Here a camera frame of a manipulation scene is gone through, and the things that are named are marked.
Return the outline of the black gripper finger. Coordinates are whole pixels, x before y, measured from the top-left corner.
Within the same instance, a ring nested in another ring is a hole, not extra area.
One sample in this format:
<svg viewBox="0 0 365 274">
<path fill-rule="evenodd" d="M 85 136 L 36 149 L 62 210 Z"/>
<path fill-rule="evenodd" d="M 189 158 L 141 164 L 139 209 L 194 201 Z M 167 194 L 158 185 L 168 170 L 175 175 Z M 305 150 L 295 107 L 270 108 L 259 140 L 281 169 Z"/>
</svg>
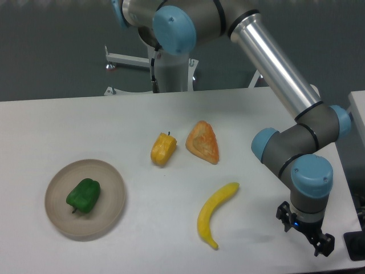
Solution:
<svg viewBox="0 0 365 274">
<path fill-rule="evenodd" d="M 276 218 L 284 225 L 285 232 L 288 232 L 291 228 L 298 229 L 297 214 L 291 211 L 290 204 L 287 201 L 278 206 Z"/>
<path fill-rule="evenodd" d="M 303 233 L 309 243 L 314 247 L 314 256 L 328 257 L 334 250 L 335 237 L 329 233 L 324 234 L 321 228 L 307 229 Z"/>
</svg>

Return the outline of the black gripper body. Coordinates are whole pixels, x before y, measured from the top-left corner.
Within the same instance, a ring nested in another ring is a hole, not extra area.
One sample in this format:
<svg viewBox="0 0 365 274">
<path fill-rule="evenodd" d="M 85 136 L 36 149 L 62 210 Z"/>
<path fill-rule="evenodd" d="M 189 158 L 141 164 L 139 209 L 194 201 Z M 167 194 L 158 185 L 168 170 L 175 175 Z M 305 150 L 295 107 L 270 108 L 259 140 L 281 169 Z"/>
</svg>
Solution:
<svg viewBox="0 0 365 274">
<path fill-rule="evenodd" d="M 315 235 L 322 233 L 325 210 L 316 213 L 305 213 L 293 205 L 289 208 L 291 213 L 289 222 L 294 229 L 308 237 L 315 237 Z"/>
</svg>

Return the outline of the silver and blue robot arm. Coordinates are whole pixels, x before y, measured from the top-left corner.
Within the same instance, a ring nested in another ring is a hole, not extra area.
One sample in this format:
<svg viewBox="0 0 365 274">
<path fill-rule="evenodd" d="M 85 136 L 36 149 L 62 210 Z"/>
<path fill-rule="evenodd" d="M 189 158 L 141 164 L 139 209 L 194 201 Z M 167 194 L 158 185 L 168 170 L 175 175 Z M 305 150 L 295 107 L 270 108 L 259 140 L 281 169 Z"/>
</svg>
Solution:
<svg viewBox="0 0 365 274">
<path fill-rule="evenodd" d="M 260 131 L 251 149 L 289 190 L 276 217 L 285 230 L 306 236 L 316 255 L 328 256 L 333 235 L 322 232 L 322 223 L 333 185 L 333 168 L 317 156 L 321 148 L 348 134 L 350 117 L 339 106 L 327 106 L 305 81 L 272 39 L 260 12 L 249 1 L 112 1 L 121 27 L 136 27 L 152 48 L 149 59 L 152 91 L 178 91 L 187 81 L 178 69 L 169 74 L 155 65 L 159 51 L 177 59 L 196 46 L 227 35 L 238 44 L 291 113 L 295 125 L 284 132 Z"/>
</svg>

